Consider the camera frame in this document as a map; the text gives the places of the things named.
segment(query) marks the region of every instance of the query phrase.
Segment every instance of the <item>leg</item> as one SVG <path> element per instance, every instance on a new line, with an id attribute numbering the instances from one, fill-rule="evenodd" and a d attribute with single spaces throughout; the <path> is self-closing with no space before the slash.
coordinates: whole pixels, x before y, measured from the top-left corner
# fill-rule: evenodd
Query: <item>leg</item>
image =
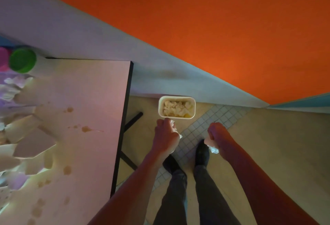
<path id="1" fill-rule="evenodd" d="M 172 179 L 153 224 L 187 224 L 187 176 L 171 155 L 164 161 L 163 166 L 172 174 Z"/>
<path id="2" fill-rule="evenodd" d="M 194 169 L 200 224 L 240 224 L 206 170 L 209 157 L 208 147 L 202 140 L 196 149 Z"/>

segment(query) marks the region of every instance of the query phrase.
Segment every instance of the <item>forearm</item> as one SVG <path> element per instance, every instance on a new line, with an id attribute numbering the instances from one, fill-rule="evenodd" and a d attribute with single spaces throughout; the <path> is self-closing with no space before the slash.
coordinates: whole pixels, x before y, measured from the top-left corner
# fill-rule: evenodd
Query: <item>forearm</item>
<path id="1" fill-rule="evenodd" d="M 90 225 L 143 224 L 151 190 L 161 163 L 159 158 L 149 153 Z"/>
<path id="2" fill-rule="evenodd" d="M 227 160 L 244 189 L 259 225 L 317 224 L 267 176 L 243 148 L 235 144 L 235 148 L 229 147 L 227 152 Z"/>

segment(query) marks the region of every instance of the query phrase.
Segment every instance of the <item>hand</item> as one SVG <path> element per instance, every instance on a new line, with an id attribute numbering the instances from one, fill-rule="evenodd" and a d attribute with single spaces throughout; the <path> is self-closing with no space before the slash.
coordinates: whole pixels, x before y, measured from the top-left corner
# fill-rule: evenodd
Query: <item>hand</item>
<path id="1" fill-rule="evenodd" d="M 155 137 L 153 138 L 151 153 L 157 156 L 161 162 L 172 153 L 179 144 L 180 136 L 172 132 L 171 120 L 165 118 L 158 119 L 155 127 Z"/>
<path id="2" fill-rule="evenodd" d="M 217 143 L 222 158 L 228 160 L 233 149 L 235 150 L 238 147 L 238 144 L 233 137 L 219 122 L 211 123 L 208 128 L 208 134 L 211 140 L 214 140 Z"/>

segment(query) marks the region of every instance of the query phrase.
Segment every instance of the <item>beige floor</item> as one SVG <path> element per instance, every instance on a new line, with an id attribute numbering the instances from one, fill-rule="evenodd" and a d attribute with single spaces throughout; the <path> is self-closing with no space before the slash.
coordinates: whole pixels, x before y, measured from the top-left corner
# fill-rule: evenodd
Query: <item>beige floor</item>
<path id="1" fill-rule="evenodd" d="M 144 116 L 124 135 L 123 151 L 140 164 L 151 148 L 157 114 L 157 99 L 130 97 L 127 119 L 138 111 Z M 177 121 L 183 131 L 211 108 L 197 104 L 191 121 Z M 265 172 L 295 202 L 320 224 L 330 221 L 330 115 L 293 111 L 254 109 L 229 132 Z M 184 170 L 188 175 L 188 224 L 199 224 L 198 202 L 192 163 Z M 208 171 L 242 224 L 256 224 L 247 198 L 231 166 L 212 154 Z M 121 161 L 118 182 L 132 170 Z M 153 223 L 169 180 L 150 197 L 146 218 Z"/>

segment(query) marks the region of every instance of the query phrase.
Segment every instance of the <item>green cup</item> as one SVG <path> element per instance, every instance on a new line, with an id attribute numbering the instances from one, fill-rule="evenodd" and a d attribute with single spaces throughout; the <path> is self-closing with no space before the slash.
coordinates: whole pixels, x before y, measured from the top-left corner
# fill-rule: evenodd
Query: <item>green cup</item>
<path id="1" fill-rule="evenodd" d="M 28 48 L 18 48 L 9 57 L 10 69 L 21 74 L 28 73 L 33 69 L 36 62 L 36 53 Z"/>

